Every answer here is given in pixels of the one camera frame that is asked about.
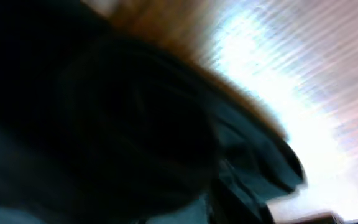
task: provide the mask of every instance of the clothing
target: clothing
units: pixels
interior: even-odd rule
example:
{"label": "clothing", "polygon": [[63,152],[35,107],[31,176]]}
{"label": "clothing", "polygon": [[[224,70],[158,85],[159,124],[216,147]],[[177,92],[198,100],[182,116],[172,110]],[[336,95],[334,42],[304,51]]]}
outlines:
{"label": "clothing", "polygon": [[272,223],[265,202],[302,181],[282,139],[171,55],[79,1],[0,1],[0,207],[45,223],[188,210],[202,224],[213,205],[228,223]]}

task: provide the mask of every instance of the brown wooden surface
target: brown wooden surface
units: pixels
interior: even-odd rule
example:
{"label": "brown wooden surface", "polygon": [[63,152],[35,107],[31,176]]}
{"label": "brown wooden surface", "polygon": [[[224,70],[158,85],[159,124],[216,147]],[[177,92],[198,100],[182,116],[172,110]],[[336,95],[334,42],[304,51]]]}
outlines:
{"label": "brown wooden surface", "polygon": [[276,220],[358,218],[357,0],[93,1],[283,127],[308,186],[270,203]]}

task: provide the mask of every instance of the black garment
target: black garment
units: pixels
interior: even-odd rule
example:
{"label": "black garment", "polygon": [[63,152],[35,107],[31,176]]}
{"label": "black garment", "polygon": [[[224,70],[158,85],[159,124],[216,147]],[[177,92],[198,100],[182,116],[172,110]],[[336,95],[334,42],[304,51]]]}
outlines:
{"label": "black garment", "polygon": [[303,181],[274,132],[78,1],[0,1],[0,206],[126,223],[208,191],[229,223]]}

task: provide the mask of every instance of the wooden floor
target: wooden floor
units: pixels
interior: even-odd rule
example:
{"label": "wooden floor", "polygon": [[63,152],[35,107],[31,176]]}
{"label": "wooden floor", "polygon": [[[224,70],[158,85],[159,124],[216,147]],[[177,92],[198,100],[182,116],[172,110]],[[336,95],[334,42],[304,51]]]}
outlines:
{"label": "wooden floor", "polygon": [[358,218],[357,0],[93,1],[285,130],[308,185],[270,203],[276,220]]}

